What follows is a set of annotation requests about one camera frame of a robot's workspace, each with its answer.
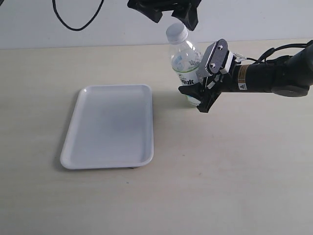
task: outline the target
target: white bottle cap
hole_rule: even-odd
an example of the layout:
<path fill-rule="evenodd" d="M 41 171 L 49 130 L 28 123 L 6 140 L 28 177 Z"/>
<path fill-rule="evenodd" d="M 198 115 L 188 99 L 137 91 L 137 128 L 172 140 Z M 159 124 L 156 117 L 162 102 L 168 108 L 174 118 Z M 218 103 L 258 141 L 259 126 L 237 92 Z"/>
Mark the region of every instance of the white bottle cap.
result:
<path fill-rule="evenodd" d="M 183 23 L 174 23 L 166 30 L 166 37 L 170 44 L 177 45 L 188 37 L 188 30 Z"/>

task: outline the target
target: warning sticker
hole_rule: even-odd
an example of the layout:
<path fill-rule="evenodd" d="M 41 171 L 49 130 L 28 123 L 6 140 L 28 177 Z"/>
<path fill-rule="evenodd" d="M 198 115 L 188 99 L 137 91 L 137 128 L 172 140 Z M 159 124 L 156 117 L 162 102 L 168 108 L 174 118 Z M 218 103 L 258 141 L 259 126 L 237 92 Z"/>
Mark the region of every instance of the warning sticker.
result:
<path fill-rule="evenodd" d="M 247 90 L 246 87 L 246 71 L 249 65 L 242 65 L 238 72 L 238 87 L 239 90 Z"/>

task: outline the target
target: table surface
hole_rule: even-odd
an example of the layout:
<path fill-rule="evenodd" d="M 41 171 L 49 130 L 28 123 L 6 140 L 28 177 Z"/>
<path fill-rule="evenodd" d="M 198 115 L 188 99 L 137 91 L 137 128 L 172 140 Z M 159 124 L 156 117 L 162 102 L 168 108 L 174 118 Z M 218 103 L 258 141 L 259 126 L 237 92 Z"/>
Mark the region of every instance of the table surface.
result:
<path fill-rule="evenodd" d="M 258 57 L 307 41 L 229 47 Z M 2 235 L 312 234 L 312 92 L 222 94 L 201 114 L 177 91 L 166 45 L 0 50 L 0 71 Z M 153 160 L 62 168 L 78 91 L 128 83 L 153 90 Z"/>

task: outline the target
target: plastic tray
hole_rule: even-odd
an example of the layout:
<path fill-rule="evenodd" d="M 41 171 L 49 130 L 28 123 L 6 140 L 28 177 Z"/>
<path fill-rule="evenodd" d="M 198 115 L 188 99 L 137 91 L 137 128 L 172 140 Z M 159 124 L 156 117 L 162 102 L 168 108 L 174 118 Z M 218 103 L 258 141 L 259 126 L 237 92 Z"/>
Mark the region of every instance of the plastic tray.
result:
<path fill-rule="evenodd" d="M 139 167 L 153 157 L 151 88 L 89 86 L 79 93 L 61 164 L 67 169 Z"/>

